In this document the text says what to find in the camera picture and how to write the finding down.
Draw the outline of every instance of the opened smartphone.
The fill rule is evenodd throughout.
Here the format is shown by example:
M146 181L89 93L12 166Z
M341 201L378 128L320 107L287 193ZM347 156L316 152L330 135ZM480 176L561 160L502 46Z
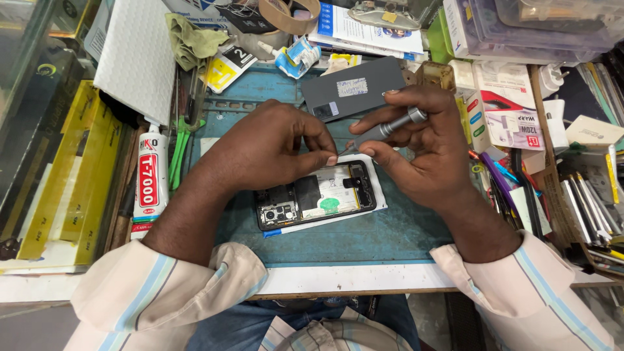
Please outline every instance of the opened smartphone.
M373 186L363 161L324 167L296 181L254 191L263 232L374 210Z

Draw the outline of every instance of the striped shirt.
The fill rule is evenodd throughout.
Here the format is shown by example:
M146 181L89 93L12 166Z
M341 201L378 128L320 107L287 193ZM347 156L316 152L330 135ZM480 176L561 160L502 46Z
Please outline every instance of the striped shirt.
M431 255L475 302L500 349L619 350L570 289L574 271L534 236L487 264L463 262L455 245ZM81 322L66 351L183 350L196 322L249 298L266 278L262 262L241 244L216 247L202 267L134 240L84 275L71 299ZM411 350L400 335L351 309L338 320L288 328L276 317L259 350Z

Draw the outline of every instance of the yellow box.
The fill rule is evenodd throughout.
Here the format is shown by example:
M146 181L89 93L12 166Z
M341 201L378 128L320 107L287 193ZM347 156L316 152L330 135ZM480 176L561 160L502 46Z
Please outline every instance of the yellow box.
M63 139L54 156L47 182L41 192L32 219L24 223L25 230L18 259L38 259L44 250L44 244L50 232L52 221L59 206L59 201L71 170L76 151L84 131L88 128L90 117L99 101L98 89L92 81L82 81L70 106L67 119L61 129Z
M107 133L107 139L100 157L97 167L97 173L92 178L92 193L89 199L89 205L85 211L85 216L80 217L77 226L82 223L80 239L78 241L78 252L76 253L75 264L91 264L93 253L95 251L95 243L97 242L97 234L99 233L100 223L102 222L102 213L106 205L110 189L110 180L115 167L115 158L117 157L117 148L119 146L119 136L121 134L122 123L119 122L111 114L111 123ZM65 221L65 225L73 225L72 222Z
M84 151L75 157L75 162L80 162L80 168L69 206L67 207L67 215L58 238L59 240L78 243L91 193L99 187L95 181L97 178L97 166L100 163L102 148L107 142L109 127L114 117L110 113L109 108L98 99L93 118L93 125L89 131Z

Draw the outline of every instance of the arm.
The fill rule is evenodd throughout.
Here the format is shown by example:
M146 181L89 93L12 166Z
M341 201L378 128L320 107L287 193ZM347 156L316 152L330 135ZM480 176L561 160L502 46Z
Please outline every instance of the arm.
M299 155L302 137L310 152ZM337 160L317 118L275 100L256 108L197 162L142 242L109 252L83 276L71 299L81 323L66 350L183 350L195 322L247 299L266 279L248 247L213 248L232 195Z
M386 143L365 142L373 157L413 201L434 209L454 245L431 250L439 267L470 297L505 350L613 350L613 337L572 292L574 271L544 243L514 232L473 188L467 143L452 94L409 86L387 92L390 105L352 125L354 134L391 121L405 106L429 113ZM408 162L392 146L407 146Z
M311 152L298 155L302 136ZM335 164L335 155L334 141L321 121L269 100L197 162L142 242L161 254L207 266L218 220L235 192L293 182Z

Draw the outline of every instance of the handwritten label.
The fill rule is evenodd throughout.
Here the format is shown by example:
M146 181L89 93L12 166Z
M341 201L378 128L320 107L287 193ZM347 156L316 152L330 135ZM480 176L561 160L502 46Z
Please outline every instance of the handwritten label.
M338 96L352 96L366 94L368 92L368 86L366 85L366 78L351 79L348 81L336 82L338 87Z

